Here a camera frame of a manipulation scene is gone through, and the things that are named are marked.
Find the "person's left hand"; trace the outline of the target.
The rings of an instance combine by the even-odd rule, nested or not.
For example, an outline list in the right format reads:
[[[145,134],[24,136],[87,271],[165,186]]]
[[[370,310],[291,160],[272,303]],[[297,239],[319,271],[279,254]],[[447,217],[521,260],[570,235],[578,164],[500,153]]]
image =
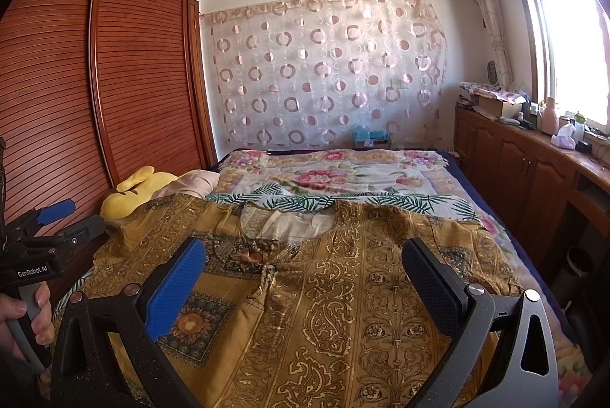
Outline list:
[[[39,312],[31,319],[31,328],[38,345],[48,346],[55,338],[55,328],[52,324],[51,290],[48,284],[41,282],[34,293],[34,300]],[[13,333],[10,332],[7,321],[16,320],[27,315],[27,304],[22,300],[1,294],[0,299],[0,342],[1,347],[14,357],[23,360],[25,357],[20,350]]]

